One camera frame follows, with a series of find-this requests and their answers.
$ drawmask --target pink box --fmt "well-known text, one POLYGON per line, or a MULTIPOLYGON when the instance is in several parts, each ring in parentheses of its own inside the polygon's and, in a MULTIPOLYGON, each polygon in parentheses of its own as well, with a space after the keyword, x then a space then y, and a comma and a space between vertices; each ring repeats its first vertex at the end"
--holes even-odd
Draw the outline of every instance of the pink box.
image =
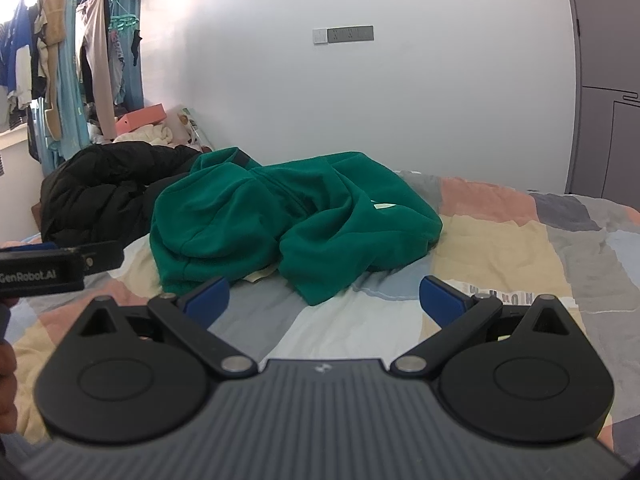
POLYGON ((158 124, 166 119, 166 113, 162 105, 149 106, 124 114, 116 123, 116 133, 118 135, 128 134, 146 124, 158 124))

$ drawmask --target bedspread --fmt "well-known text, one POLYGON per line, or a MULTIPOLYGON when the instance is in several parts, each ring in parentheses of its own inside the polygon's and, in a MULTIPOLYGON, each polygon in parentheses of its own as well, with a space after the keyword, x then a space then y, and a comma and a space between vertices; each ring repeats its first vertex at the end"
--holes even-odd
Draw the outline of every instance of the bedspread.
MULTIPOLYGON (((261 365, 269 358, 362 357, 388 365, 438 330, 418 300, 427 274, 467 293, 493 290, 505 303, 555 294, 614 378, 601 441, 628 462, 640 460, 640 213, 602 199, 400 174, 443 221, 427 256, 391 272, 366 272, 316 306, 277 272, 240 281, 210 331, 261 365)), ((132 305, 160 292, 148 236, 126 249, 120 269, 88 278, 87 286, 21 300, 13 309, 7 339, 18 356, 19 430, 32 442, 46 437, 34 380, 91 298, 111 294, 132 305)))

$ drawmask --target gray door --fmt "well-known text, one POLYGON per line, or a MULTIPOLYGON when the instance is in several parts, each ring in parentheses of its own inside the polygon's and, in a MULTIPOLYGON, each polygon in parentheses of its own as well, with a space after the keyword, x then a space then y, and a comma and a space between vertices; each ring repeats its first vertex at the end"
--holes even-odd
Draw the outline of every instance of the gray door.
POLYGON ((640 208, 640 0, 574 0, 582 99, 568 190, 640 208))

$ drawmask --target green hoodie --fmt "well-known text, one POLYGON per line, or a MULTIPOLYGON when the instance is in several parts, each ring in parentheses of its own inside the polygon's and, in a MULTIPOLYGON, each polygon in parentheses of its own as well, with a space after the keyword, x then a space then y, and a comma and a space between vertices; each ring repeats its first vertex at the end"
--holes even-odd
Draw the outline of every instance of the green hoodie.
POLYGON ((423 257, 441 230, 404 180, 363 153, 263 167, 228 148, 201 155, 189 176, 160 194, 150 243, 167 292, 184 294, 214 276, 233 282, 278 263, 315 305, 366 270, 423 257))

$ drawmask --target black puffer jacket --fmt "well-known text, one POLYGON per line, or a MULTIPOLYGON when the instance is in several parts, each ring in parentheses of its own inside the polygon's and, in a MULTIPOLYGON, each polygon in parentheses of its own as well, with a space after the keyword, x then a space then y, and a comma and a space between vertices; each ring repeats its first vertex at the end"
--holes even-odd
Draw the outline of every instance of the black puffer jacket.
POLYGON ((146 142, 85 148, 42 183, 42 239, 61 247, 108 240, 126 246, 149 232, 156 198, 199 155, 146 142))

